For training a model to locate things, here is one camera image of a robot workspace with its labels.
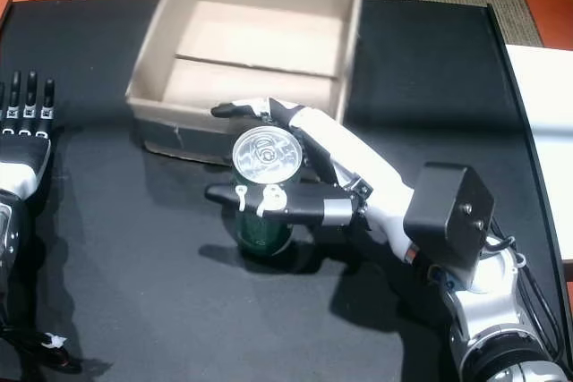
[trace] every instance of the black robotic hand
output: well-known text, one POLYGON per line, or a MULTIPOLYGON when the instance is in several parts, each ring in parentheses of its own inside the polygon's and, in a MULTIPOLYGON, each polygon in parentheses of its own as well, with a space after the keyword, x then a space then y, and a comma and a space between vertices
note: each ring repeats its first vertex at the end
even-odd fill
POLYGON ((5 85, 0 82, 0 338, 39 364, 75 373, 80 368, 63 347, 65 338, 15 327, 5 309, 18 249, 30 239, 26 199, 36 192, 46 170, 54 120, 54 80, 46 80, 40 109, 38 75, 29 72, 27 81, 21 98, 21 73, 13 74, 5 110, 5 85))
POLYGON ((22 104, 21 74, 15 72, 4 115, 5 91, 4 84, 0 82, 0 190, 22 200, 38 189, 51 149, 49 133, 54 119, 54 80, 46 80, 39 112, 37 90, 38 75, 32 71, 28 74, 22 104))

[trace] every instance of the white surface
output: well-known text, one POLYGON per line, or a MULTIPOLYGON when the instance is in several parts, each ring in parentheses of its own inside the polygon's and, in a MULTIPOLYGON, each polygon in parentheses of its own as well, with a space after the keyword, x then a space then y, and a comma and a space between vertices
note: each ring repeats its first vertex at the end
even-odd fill
POLYGON ((30 166, 0 162, 0 190, 9 191, 20 199, 27 199, 37 188, 38 176, 30 166))
POLYGON ((561 257, 573 260, 573 51, 508 45, 534 135, 561 257))

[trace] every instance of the can lid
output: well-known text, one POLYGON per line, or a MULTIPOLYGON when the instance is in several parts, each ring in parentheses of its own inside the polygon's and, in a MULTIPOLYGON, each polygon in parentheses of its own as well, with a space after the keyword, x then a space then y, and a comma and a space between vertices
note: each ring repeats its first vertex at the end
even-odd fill
POLYGON ((303 149, 291 133, 264 125, 242 134, 233 146, 233 165, 247 181, 282 183, 303 163, 303 149))

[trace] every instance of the white tape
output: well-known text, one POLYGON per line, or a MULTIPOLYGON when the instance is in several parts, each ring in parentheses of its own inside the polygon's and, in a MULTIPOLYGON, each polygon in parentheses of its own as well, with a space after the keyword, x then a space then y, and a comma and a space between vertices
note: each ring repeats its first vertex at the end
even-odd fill
POLYGON ((265 210, 283 210, 287 207, 287 194, 276 184, 267 185, 262 191, 262 202, 257 207, 257 216, 265 210))
POLYGON ((18 118, 18 107, 8 106, 6 118, 18 118))
POLYGON ((40 114, 41 118, 45 120, 53 120, 54 119, 54 108, 53 107, 42 107, 42 112, 40 114))
POLYGON ((244 212, 244 207, 246 206, 246 201, 244 199, 245 194, 247 193, 246 185, 237 185, 235 187, 236 195, 239 197, 239 212, 244 212))
POLYGON ((24 107, 24 118, 36 118, 36 105, 24 107))
POLYGON ((59 335, 53 335, 51 333, 46 333, 46 335, 49 336, 50 343, 42 344, 42 346, 48 349, 60 349, 62 346, 64 346, 64 342, 68 340, 65 337, 60 337, 59 335))
POLYGON ((523 268, 523 267, 525 267, 526 264, 527 264, 526 256, 523 255, 523 254, 521 254, 521 253, 519 253, 519 252, 516 252, 516 257, 517 257, 518 259, 520 259, 520 261, 517 261, 517 262, 516 262, 516 267, 517 267, 517 268, 523 268))

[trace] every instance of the robotic finger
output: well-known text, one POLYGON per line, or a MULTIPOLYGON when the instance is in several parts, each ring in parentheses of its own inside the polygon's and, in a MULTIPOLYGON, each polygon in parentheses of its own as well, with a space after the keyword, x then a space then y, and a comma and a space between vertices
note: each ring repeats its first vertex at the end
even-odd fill
POLYGON ((349 225, 358 209, 352 192, 325 183, 212 184, 205 197, 241 212, 298 225, 349 225))
POLYGON ((275 98, 251 98, 223 103, 211 109, 211 114, 217 118, 232 118, 248 116, 260 118, 266 123, 276 123, 288 128, 290 120, 304 106, 296 103, 276 100, 275 98))
MULTIPOLYGON (((44 87, 43 106, 37 117, 38 75, 35 71, 28 74, 27 89, 21 107, 21 73, 13 74, 10 84, 10 96, 6 118, 3 118, 2 106, 4 99, 4 84, 0 87, 0 130, 2 135, 17 135, 22 137, 38 137, 49 139, 54 120, 54 80, 47 79, 44 87)), ((32 140, 18 140, 22 145, 33 145, 32 140)))

